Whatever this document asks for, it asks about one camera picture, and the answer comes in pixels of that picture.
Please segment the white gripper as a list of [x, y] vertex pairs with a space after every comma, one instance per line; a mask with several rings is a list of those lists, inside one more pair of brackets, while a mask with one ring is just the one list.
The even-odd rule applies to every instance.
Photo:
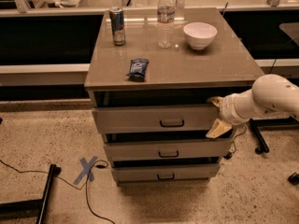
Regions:
[[218, 138], [229, 132], [232, 126], [237, 126], [248, 121], [237, 112], [236, 105], [240, 102], [242, 96], [237, 93], [225, 97], [213, 96], [206, 101], [220, 108], [221, 119], [215, 119], [211, 129], [207, 132], [207, 138]]

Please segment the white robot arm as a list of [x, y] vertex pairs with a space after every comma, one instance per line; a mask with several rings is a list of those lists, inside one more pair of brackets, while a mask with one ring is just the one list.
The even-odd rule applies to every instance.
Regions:
[[218, 138], [250, 119], [276, 113], [286, 113], [299, 120], [299, 87], [275, 74], [257, 78], [250, 90], [210, 97], [208, 101], [219, 109], [219, 116], [207, 132], [207, 138]]

